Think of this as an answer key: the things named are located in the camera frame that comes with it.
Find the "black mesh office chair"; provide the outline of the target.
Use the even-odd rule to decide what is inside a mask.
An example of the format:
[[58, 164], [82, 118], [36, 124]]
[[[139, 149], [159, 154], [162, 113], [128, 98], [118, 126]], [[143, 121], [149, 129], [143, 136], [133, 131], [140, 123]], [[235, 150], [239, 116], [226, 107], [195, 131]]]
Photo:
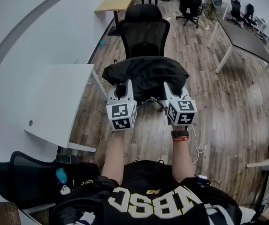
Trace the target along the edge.
[[[125, 59], [140, 56], [163, 56], [170, 23], [163, 19], [159, 8], [152, 4], [138, 4], [127, 8], [118, 30], [125, 49]], [[152, 100], [164, 106], [161, 100]]]

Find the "yellow wooden desk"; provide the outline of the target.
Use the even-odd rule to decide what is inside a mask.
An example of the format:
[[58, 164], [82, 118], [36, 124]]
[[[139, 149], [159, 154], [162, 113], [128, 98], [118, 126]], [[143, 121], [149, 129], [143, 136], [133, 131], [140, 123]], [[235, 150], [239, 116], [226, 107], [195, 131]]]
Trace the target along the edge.
[[118, 11], [126, 11], [132, 0], [105, 0], [96, 9], [95, 13], [112, 11], [114, 14], [115, 25], [110, 29], [109, 36], [119, 36], [120, 33], [117, 30], [119, 23]]

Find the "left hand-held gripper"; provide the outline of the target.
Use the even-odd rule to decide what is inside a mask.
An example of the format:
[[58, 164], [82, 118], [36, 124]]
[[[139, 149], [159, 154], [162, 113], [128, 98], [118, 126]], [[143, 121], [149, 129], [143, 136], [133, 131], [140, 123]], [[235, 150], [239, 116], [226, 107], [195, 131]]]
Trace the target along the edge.
[[108, 93], [107, 115], [113, 131], [133, 129], [137, 116], [137, 102], [134, 100], [132, 81], [128, 79], [125, 95], [117, 95], [118, 85], [115, 84]]

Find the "person's right forearm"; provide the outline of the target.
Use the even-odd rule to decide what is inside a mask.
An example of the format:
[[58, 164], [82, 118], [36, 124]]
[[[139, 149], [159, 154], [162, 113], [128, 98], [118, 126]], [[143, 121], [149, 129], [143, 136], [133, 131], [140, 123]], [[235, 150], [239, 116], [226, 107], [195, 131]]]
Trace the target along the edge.
[[194, 169], [189, 152], [188, 140], [173, 141], [172, 176], [178, 182], [194, 177]]

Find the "white desk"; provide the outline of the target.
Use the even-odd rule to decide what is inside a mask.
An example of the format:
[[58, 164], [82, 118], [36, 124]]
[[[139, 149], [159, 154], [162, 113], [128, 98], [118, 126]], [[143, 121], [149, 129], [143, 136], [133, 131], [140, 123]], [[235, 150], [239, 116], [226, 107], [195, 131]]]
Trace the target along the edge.
[[48, 65], [32, 80], [24, 130], [65, 149], [95, 152], [96, 149], [69, 141], [86, 86], [93, 82], [103, 100], [108, 99], [93, 64]]

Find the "person's left forearm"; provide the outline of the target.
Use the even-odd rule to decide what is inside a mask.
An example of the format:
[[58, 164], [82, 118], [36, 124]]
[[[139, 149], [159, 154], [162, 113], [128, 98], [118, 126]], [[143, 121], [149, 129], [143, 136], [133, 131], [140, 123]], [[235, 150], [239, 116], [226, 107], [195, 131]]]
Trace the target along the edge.
[[112, 134], [107, 147], [105, 163], [101, 175], [110, 180], [115, 180], [119, 185], [123, 181], [124, 170], [124, 130]]

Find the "small white table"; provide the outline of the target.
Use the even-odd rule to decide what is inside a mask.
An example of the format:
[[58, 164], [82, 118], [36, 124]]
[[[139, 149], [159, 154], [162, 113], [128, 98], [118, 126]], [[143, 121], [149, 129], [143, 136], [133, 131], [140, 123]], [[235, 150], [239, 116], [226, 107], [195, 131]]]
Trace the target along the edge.
[[255, 16], [256, 25], [254, 28], [257, 30], [256, 36], [263, 42], [267, 42], [269, 39], [269, 26], [268, 24], [259, 16]]

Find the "black lettered jersey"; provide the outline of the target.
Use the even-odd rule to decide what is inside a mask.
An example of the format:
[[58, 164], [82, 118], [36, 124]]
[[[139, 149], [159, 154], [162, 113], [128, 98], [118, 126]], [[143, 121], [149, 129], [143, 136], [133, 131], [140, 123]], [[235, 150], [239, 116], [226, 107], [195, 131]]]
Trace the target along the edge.
[[56, 205], [49, 225], [240, 225], [242, 211], [225, 192], [200, 177], [181, 182], [171, 166], [137, 161], [123, 182], [84, 180]]

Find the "black jacket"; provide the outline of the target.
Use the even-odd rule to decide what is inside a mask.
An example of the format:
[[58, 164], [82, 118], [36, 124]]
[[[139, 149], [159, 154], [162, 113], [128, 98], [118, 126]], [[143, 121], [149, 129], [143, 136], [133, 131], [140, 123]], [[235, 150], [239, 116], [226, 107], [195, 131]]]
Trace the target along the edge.
[[109, 65], [104, 68], [102, 77], [111, 85], [124, 85], [131, 80], [134, 100], [143, 105], [155, 99], [166, 99], [165, 82], [174, 95], [180, 96], [189, 74], [171, 58], [140, 56]]

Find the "black wrist watch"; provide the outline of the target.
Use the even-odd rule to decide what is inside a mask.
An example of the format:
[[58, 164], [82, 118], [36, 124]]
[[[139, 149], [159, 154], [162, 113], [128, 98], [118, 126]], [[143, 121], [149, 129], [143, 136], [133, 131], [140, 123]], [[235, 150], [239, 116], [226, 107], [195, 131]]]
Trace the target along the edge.
[[189, 136], [189, 133], [188, 133], [187, 130], [179, 130], [179, 131], [172, 130], [171, 131], [171, 136], [173, 138], [188, 137]]

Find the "dark table with white legs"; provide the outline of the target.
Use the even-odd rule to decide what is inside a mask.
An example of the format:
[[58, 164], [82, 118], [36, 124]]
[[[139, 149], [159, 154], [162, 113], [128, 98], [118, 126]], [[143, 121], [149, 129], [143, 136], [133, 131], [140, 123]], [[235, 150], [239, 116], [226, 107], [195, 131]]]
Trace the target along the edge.
[[259, 39], [257, 39], [256, 36], [253, 35], [251, 32], [239, 28], [225, 20], [217, 18], [217, 22], [208, 43], [208, 48], [211, 47], [219, 28], [224, 31], [231, 45], [225, 53], [224, 57], [222, 58], [221, 62], [217, 66], [215, 73], [218, 74], [220, 72], [222, 67], [225, 65], [227, 59], [230, 57], [231, 53], [236, 49], [246, 52], [256, 58], [259, 58], [267, 64], [267, 66], [257, 77], [258, 79], [261, 78], [264, 73], [269, 69], [269, 54], [264, 48], [263, 43], [260, 42]]

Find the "black swivel chair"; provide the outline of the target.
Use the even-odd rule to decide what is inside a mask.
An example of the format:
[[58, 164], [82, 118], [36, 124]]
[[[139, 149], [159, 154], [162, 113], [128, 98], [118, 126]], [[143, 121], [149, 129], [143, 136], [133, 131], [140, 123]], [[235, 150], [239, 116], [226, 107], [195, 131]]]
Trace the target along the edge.
[[186, 26], [188, 21], [191, 21], [199, 28], [199, 16], [201, 16], [205, 4], [202, 0], [179, 0], [179, 11], [182, 15], [176, 16], [185, 19], [183, 26]]

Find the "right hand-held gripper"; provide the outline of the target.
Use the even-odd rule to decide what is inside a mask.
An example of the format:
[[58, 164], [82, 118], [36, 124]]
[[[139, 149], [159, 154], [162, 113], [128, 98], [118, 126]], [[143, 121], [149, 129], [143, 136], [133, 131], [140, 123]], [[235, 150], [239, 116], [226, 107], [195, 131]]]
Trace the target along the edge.
[[167, 82], [163, 83], [166, 94], [166, 115], [171, 124], [175, 126], [187, 126], [192, 124], [197, 113], [196, 102], [191, 99], [188, 90], [182, 88], [181, 96], [171, 93]]

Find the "black mesh armless chair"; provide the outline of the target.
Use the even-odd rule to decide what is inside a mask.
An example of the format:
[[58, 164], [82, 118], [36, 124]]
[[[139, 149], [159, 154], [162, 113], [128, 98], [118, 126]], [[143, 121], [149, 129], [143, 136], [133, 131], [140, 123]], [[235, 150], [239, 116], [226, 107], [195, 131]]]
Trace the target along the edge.
[[[61, 167], [67, 175], [66, 184], [59, 183], [56, 178], [56, 169]], [[0, 162], [0, 195], [20, 209], [59, 203], [67, 196], [60, 193], [63, 185], [72, 192], [82, 182], [99, 174], [94, 163], [67, 165], [58, 163], [56, 159], [43, 162], [15, 151], [10, 161]]]

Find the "black smartphone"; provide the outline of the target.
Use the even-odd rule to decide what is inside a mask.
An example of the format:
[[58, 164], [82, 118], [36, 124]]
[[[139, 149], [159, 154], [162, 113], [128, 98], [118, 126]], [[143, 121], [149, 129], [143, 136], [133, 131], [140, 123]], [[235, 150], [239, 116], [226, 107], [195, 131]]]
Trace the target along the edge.
[[56, 161], [58, 163], [67, 164], [67, 165], [77, 165], [79, 163], [77, 156], [70, 154], [61, 154], [57, 153]]

